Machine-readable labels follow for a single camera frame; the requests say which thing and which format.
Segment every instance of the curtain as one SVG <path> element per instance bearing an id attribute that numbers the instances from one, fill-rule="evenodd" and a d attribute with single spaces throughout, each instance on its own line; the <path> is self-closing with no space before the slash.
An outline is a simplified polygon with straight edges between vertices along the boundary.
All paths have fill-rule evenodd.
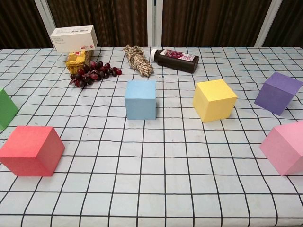
<path id="1" fill-rule="evenodd" d="M 254 46 L 271 0 L 163 0 L 162 46 Z"/>
<path id="2" fill-rule="evenodd" d="M 283 0 L 263 46 L 303 47 L 302 0 Z"/>
<path id="3" fill-rule="evenodd" d="M 34 0 L 0 0 L 0 34 L 0 49 L 53 46 Z"/>
<path id="4" fill-rule="evenodd" d="M 147 45 L 146 0 L 48 0 L 57 27 L 93 24 L 98 46 Z"/>

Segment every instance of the white grid tablecloth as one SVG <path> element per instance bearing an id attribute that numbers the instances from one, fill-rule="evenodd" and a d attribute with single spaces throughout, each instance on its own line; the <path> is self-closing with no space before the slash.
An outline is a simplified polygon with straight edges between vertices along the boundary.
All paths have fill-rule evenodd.
<path id="1" fill-rule="evenodd" d="M 126 119 L 127 81 L 147 78 L 129 67 L 123 48 L 92 52 L 123 75 L 84 89 L 68 87 L 66 54 L 0 51 L 0 87 L 20 109 L 0 146 L 17 125 L 53 126 L 66 146 L 52 177 L 16 177 L 0 164 L 1 227 L 303 223 L 303 174 L 279 176 L 259 149 L 273 126 L 303 120 L 303 88 L 281 116 L 254 104 L 274 71 L 303 81 L 303 50 L 175 49 L 198 55 L 199 65 L 189 74 L 152 64 L 155 121 Z M 229 119 L 201 123 L 195 83 L 222 78 L 238 95 L 235 108 Z"/>

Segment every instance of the braided straw bundle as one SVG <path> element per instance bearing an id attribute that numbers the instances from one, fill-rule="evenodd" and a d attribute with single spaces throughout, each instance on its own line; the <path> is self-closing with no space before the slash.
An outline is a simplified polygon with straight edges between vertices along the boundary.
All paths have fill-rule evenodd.
<path id="1" fill-rule="evenodd" d="M 124 51 L 130 66 L 138 70 L 142 77 L 149 77 L 153 73 L 153 68 L 146 58 L 144 58 L 144 52 L 141 47 L 127 45 Z"/>

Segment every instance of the bottle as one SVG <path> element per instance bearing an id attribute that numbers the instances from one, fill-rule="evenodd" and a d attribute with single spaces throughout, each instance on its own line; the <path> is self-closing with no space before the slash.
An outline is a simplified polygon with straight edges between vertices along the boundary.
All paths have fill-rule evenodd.
<path id="1" fill-rule="evenodd" d="M 160 66 L 193 73 L 198 66 L 199 57 L 167 49 L 153 49 L 151 51 L 151 60 L 157 62 Z"/>

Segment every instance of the small white box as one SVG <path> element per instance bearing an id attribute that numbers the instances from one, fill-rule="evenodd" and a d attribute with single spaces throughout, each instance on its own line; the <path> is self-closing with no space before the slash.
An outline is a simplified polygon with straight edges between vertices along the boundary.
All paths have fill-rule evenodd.
<path id="1" fill-rule="evenodd" d="M 98 43 L 93 25 L 56 28 L 50 37 L 58 53 L 90 51 Z"/>

